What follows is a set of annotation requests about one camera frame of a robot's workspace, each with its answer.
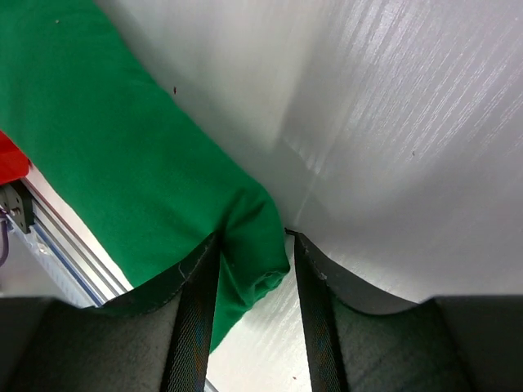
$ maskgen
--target white surface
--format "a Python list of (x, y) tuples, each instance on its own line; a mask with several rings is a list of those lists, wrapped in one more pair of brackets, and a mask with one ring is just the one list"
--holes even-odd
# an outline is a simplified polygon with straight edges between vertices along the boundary
[[(59, 260), (58, 256), (49, 247), (42, 237), (36, 232), (35, 224), (31, 227), (28, 234), (22, 233), (17, 227), (13, 226), (11, 242), (17, 245), (16, 250), (10, 254), (12, 268), (18, 269), (20, 265), (28, 267), (27, 276), (23, 274), (19, 279), (7, 275), (5, 281), (8, 285), (13, 283), (18, 287), (19, 292), (13, 292), (13, 296), (54, 296), (63, 301), (69, 302), (77, 307), (88, 307), (95, 305), (92, 298), (85, 292), (83, 287), (78, 284), (73, 275)], [(35, 289), (34, 277), (38, 277), (44, 286)]]
[(0, 296), (54, 296), (67, 301), (67, 296), (12, 232), (9, 248), (9, 257), (0, 267)]
[[(523, 291), (521, 2), (99, 3), (334, 260), (415, 301)], [(307, 390), (292, 280), (212, 356), (220, 391)]]

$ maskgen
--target red object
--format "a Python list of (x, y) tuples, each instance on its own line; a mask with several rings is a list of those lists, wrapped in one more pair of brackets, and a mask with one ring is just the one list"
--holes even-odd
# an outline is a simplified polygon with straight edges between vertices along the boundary
[(18, 180), (29, 173), (29, 160), (0, 131), (0, 185)]

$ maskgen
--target green cloth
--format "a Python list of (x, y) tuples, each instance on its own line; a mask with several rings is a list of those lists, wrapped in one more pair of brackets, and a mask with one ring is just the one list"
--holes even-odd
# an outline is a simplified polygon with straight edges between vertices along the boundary
[(0, 3), (0, 129), (131, 284), (223, 231), (214, 349), (288, 272), (270, 196), (173, 104), (92, 0)]

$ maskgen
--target green fabric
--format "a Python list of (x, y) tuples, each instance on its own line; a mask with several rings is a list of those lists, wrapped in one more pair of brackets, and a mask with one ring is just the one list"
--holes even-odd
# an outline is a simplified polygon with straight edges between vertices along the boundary
[(269, 195), (173, 104), (92, 0), (0, 3), (0, 129), (129, 281), (225, 233), (214, 349), (288, 272)]

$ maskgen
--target dark gray padding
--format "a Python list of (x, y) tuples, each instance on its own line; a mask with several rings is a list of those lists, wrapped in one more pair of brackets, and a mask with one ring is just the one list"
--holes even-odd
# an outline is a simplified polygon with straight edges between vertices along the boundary
[(16, 364), (53, 302), (51, 298), (5, 298), (0, 305), (0, 390), (4, 390)]
[(127, 318), (56, 301), (9, 390), (157, 392), (179, 300)]
[(471, 390), (435, 304), (369, 316), (333, 298), (333, 310), (351, 392)]

